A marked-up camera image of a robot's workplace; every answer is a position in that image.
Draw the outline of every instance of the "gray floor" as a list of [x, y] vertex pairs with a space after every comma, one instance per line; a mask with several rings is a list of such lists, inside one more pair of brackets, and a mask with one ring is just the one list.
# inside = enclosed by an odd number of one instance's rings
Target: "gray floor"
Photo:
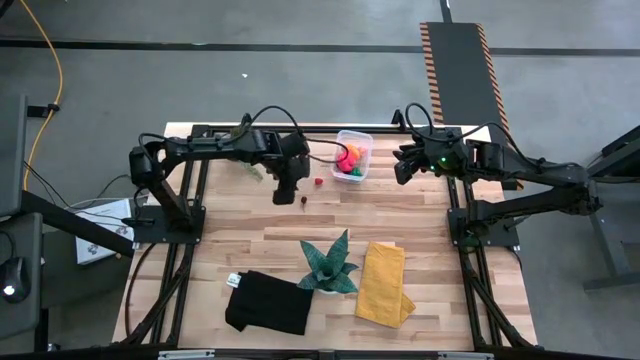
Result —
[[[417, 23], [440, 21], [437, 0], [32, 0], [52, 38], [121, 41], [419, 45]], [[480, 22], [490, 46], [637, 48], [640, 2], [451, 0], [454, 21]], [[0, 36], [38, 33], [15, 6]], [[428, 104], [416, 54], [59, 51], [63, 111], [34, 166], [69, 201], [93, 197], [127, 171], [142, 131], [167, 121], [239, 120], [271, 103], [300, 121], [386, 123], [409, 101]], [[47, 50], [0, 49], [0, 94], [51, 101], [57, 75]], [[511, 131], [525, 153], [588, 162], [637, 126], [640, 58], [496, 57]], [[278, 119], [277, 115], [265, 119]], [[30, 121], [30, 134], [40, 123]], [[32, 182], [32, 190], [43, 194]], [[524, 192], [540, 191], [527, 186]], [[130, 196], [124, 183], [110, 195]], [[519, 227], [527, 292], [541, 345], [638, 357], [640, 286], [586, 294], [606, 275], [585, 218], [551, 213]], [[107, 344], [122, 289], [55, 309], [52, 339], [66, 347]], [[0, 352], [28, 350], [28, 338]]]

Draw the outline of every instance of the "black towel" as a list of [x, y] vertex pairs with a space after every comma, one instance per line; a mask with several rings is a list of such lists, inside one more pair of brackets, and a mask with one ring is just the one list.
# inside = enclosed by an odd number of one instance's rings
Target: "black towel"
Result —
[[313, 290], [256, 271], [239, 275], [225, 312], [227, 324], [238, 331], [254, 325], [304, 335]]

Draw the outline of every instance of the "yellow towel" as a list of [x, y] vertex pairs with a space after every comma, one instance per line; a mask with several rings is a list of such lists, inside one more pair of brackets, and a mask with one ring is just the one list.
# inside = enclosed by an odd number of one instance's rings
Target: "yellow towel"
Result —
[[416, 309], [402, 292], [404, 249], [369, 243], [360, 281], [356, 316], [399, 328]]

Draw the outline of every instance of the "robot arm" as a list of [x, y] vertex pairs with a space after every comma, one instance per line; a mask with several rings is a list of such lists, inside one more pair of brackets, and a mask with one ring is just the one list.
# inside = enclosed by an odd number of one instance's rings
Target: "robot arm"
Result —
[[424, 127], [413, 135], [413, 141], [394, 151], [399, 160], [394, 167], [396, 180], [401, 185], [420, 170], [469, 183], [479, 179], [504, 181], [515, 178], [553, 187], [540, 194], [499, 203], [473, 201], [468, 206], [466, 219], [471, 227], [554, 210], [588, 215], [602, 206], [594, 182], [577, 164], [528, 158], [511, 147], [491, 142], [467, 140], [465, 143], [459, 128], [434, 128], [430, 133], [429, 128]]
[[[278, 180], [273, 193], [276, 205], [292, 204], [298, 180], [309, 177], [309, 146], [304, 136], [293, 132], [281, 137], [275, 131], [248, 129], [235, 137], [229, 133], [210, 138], [164, 138], [137, 146], [129, 153], [132, 182], [147, 188], [160, 202], [169, 222], [177, 228], [191, 223], [186, 199], [177, 196], [166, 178], [182, 162], [227, 159], [262, 164]], [[164, 159], [159, 154], [164, 151]]]

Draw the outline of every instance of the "white plastic container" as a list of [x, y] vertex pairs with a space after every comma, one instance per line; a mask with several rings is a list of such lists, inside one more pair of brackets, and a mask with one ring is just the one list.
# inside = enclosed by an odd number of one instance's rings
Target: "white plastic container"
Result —
[[[369, 134], [365, 134], [357, 131], [341, 130], [338, 133], [338, 138], [336, 141], [341, 144], [345, 144], [345, 145], [351, 144], [356, 147], [363, 147], [367, 149], [367, 153], [365, 154], [364, 159], [358, 160], [358, 164], [359, 164], [358, 167], [360, 168], [360, 172], [362, 173], [362, 176], [345, 174], [342, 171], [340, 171], [340, 169], [338, 169], [338, 165], [336, 164], [333, 164], [331, 166], [331, 174], [333, 174], [333, 177], [335, 177], [339, 181], [344, 181], [351, 184], [361, 183], [362, 180], [364, 180], [367, 177], [367, 174], [369, 173], [369, 163], [371, 162], [371, 152], [373, 151], [373, 137], [371, 137], [371, 135]], [[343, 152], [344, 152], [344, 149], [342, 149], [342, 147], [340, 146], [337, 146], [336, 152], [334, 154], [334, 159], [337, 159], [338, 155], [342, 154]]]

